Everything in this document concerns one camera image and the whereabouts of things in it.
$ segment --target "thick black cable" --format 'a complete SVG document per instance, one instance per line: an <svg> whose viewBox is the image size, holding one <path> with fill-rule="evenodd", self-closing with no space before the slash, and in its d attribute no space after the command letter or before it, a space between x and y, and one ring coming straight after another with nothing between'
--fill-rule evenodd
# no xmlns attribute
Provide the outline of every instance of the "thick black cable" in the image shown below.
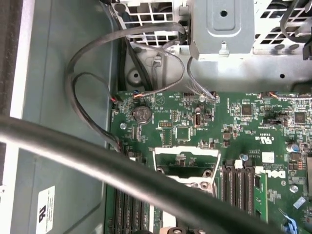
<svg viewBox="0 0 312 234"><path fill-rule="evenodd" d="M77 137L0 116L0 141L100 179L204 230L218 225L231 234L282 234L277 227L221 200Z"/></svg>

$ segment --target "screw hole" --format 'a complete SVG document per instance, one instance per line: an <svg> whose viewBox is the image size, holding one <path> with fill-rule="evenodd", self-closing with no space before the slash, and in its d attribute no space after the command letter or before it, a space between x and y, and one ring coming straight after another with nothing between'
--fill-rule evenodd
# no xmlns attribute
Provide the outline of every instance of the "screw hole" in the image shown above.
<svg viewBox="0 0 312 234"><path fill-rule="evenodd" d="M221 11L221 12L220 12L220 15L221 15L222 17L226 17L226 16L228 15L228 12L227 12L227 11Z"/></svg>

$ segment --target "gray cable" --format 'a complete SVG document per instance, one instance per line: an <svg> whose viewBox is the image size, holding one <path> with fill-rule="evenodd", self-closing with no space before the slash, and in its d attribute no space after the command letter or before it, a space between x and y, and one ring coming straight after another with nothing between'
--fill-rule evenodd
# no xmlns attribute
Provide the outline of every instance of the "gray cable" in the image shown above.
<svg viewBox="0 0 312 234"><path fill-rule="evenodd" d="M284 13L284 15L283 15L283 17L282 17L282 19L280 21L280 28L281 28L281 32L289 40L291 40L293 42L296 42L296 43L306 43L311 38L311 35L309 35L309 36L302 36L302 37L294 37L294 36L288 35L288 33L286 31L286 25L288 23L289 17L293 13L293 11L295 10L295 8L299 4L299 2L300 2L300 0L293 0L292 1L291 5L288 7L288 9Z"/></svg>
<svg viewBox="0 0 312 234"><path fill-rule="evenodd" d="M191 65L192 65L192 60L193 57L190 57L190 59L187 62L187 66L186 66L186 70L187 70L187 74L189 75L190 79L193 81L193 83L195 83L195 85L197 85L197 87L199 89L201 89L201 91L203 91L203 93L208 97L211 98L212 100L215 99L215 97L206 89L204 88L201 84L198 83L198 81L195 79L195 77L193 76L192 72L191 72Z"/></svg>
<svg viewBox="0 0 312 234"><path fill-rule="evenodd" d="M141 26L137 28L131 28L131 29L125 29L125 30L120 30L116 31L110 34L107 34L105 36L102 36L84 47L82 47L78 52L75 53L75 55L72 57L72 59L69 61L66 71L65 71L65 92L68 96L68 99L70 101L70 104L73 108L73 110L76 112L76 114L79 116L80 119L85 121L89 126L92 125L93 123L90 123L89 118L86 119L86 113L81 113L81 105L79 105L79 102L75 96L74 92L74 86L73 86L73 80L75 79L74 75L74 68L78 60L88 51L91 49L101 46L107 42L128 36L128 35L133 35L133 34L141 34L141 33L148 33L148 32L154 32L154 31L178 31L182 34L185 34L185 29L182 25L178 23L157 23L153 25L147 25L147 26ZM104 137L106 141L109 141L110 144L114 143L111 139L111 137L108 136L106 137L106 133L101 131L100 135Z"/></svg>
<svg viewBox="0 0 312 234"><path fill-rule="evenodd" d="M173 39L169 42L167 42L166 44L164 44L161 48L163 50L168 49L169 47L175 45L175 43L179 41L178 38ZM158 67L158 63L157 62L153 62L152 68L151 68L151 73L152 73L152 83L153 83L153 87L155 89L157 89L158 85L157 85L157 68Z"/></svg>
<svg viewBox="0 0 312 234"><path fill-rule="evenodd" d="M150 92L145 92L145 93L141 94L140 97L145 97L145 96L148 96L148 95L152 95L152 94L156 94L156 93L165 91L165 90L170 89L170 88L174 87L175 85L179 84L183 80L184 73L185 73L185 66L184 66L183 61L178 56L175 56L175 55L171 54L170 52L168 52L166 50L163 50L162 48L157 48L157 47L153 47L153 46L149 46L149 45L145 45L145 44L141 44L141 43L136 43L136 42L134 42L134 44L137 45L137 46L143 47L143 48L155 50L155 51L158 51L160 53L170 55L170 56L176 58L180 62L181 67L182 67L182 74L181 74L180 78L177 81L175 81L175 82L173 82L173 83L171 83L171 84L169 84L169 85L167 85L165 87L162 87L160 89L153 90L153 91L150 91Z"/></svg>
<svg viewBox="0 0 312 234"><path fill-rule="evenodd" d="M221 200L77 137L0 116L0 141L86 173L204 230L218 225L231 234L282 234Z"/></svg>

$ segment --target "capacitor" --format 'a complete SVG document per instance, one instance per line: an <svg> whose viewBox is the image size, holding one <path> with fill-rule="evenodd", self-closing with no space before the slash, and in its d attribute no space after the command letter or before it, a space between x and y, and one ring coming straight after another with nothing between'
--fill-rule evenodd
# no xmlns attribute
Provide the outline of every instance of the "capacitor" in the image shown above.
<svg viewBox="0 0 312 234"><path fill-rule="evenodd" d="M240 159L240 160L247 161L248 158L249 158L249 157L248 157L248 155L246 155L246 154L240 154L240 155L239 155L239 159Z"/></svg>
<svg viewBox="0 0 312 234"><path fill-rule="evenodd" d="M198 98L198 101L200 101L200 102L204 102L205 100L206 100L206 98L204 95L200 95Z"/></svg>
<svg viewBox="0 0 312 234"><path fill-rule="evenodd" d="M288 144L286 147L287 152L289 153L298 153L299 146L297 144Z"/></svg>

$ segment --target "black expansion slot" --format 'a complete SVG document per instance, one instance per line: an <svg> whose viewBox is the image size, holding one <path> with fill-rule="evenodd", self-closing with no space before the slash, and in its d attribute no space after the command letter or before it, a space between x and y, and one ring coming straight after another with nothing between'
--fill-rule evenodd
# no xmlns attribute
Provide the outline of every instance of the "black expansion slot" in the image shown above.
<svg viewBox="0 0 312 234"><path fill-rule="evenodd" d="M254 215L254 168L252 162L244 162L242 169L235 169L232 160L223 162L221 199Z"/></svg>

